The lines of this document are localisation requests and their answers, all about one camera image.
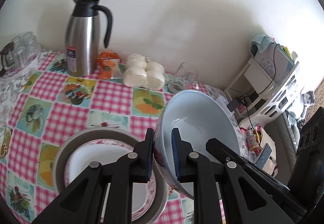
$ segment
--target pink floral rim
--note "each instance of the pink floral rim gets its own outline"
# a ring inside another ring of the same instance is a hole
[[[127,143],[124,143],[122,141],[119,141],[119,140],[115,140],[115,139],[97,139],[97,140],[92,140],[90,142],[87,142],[87,143],[79,146],[75,151],[77,151],[81,147],[87,146],[87,145],[114,145],[114,146],[123,147],[123,148],[127,149],[129,152],[132,152],[133,149],[134,149],[134,147],[132,147],[131,145],[129,145]],[[64,185],[65,185],[65,187],[69,185],[69,170],[68,170],[68,168],[70,167],[70,162],[71,162],[72,155],[69,157],[69,159],[68,159],[68,161],[66,163],[65,169],[64,169]],[[156,183],[156,180],[155,180],[154,172],[152,171],[150,181],[147,183],[148,198],[146,200],[146,203],[143,205],[142,208],[140,208],[138,211],[136,211],[136,212],[134,212],[132,214],[132,220],[135,220],[135,219],[139,218],[145,212],[148,211],[148,209],[151,207],[151,205],[152,205],[152,203],[154,201],[156,190],[157,190],[157,183]]]

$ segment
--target checkered tablecloth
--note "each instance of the checkered tablecloth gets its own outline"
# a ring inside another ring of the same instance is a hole
[[[118,80],[97,80],[98,69],[85,78],[70,77],[61,64],[64,60],[63,53],[48,53],[30,80],[20,83],[0,139],[0,193],[21,223],[32,222],[56,197],[50,163],[69,137],[89,127],[119,123],[120,129],[143,140],[146,129],[156,127],[161,110],[150,111],[152,107],[143,104],[143,109],[137,108],[135,99],[146,95],[164,107],[173,96],[167,86],[157,92],[129,88]],[[208,94],[205,85],[196,88]],[[24,205],[15,202],[18,193]],[[156,223],[190,224],[192,218],[193,201],[169,188],[166,208]]]

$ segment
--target gray and white plush toy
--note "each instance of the gray and white plush toy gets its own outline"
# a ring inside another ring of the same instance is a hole
[[[300,133],[299,124],[303,122],[306,117],[306,111],[309,106],[315,104],[315,94],[312,91],[308,91],[304,94],[299,94],[297,98],[288,106],[286,111],[288,112],[288,121],[291,126],[291,130],[294,134],[294,147],[298,148]]]

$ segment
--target white wall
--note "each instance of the white wall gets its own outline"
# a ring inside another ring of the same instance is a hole
[[[324,12],[317,0],[104,0],[101,4],[114,16],[109,48],[123,58],[141,53],[169,72],[187,61],[199,69],[199,81],[222,88],[246,64],[250,39],[267,33],[299,54],[307,89],[314,89],[324,75],[320,68]],[[31,30],[43,47],[64,50],[73,7],[72,0],[7,0],[0,10],[0,46]],[[102,37],[105,28],[102,14]]]

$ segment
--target brown lid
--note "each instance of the brown lid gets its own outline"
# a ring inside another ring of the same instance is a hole
[[[8,43],[7,45],[4,46],[4,48],[1,50],[1,54],[5,54],[5,53],[8,53],[9,51],[13,50],[14,49],[14,43],[13,42],[10,42]]]

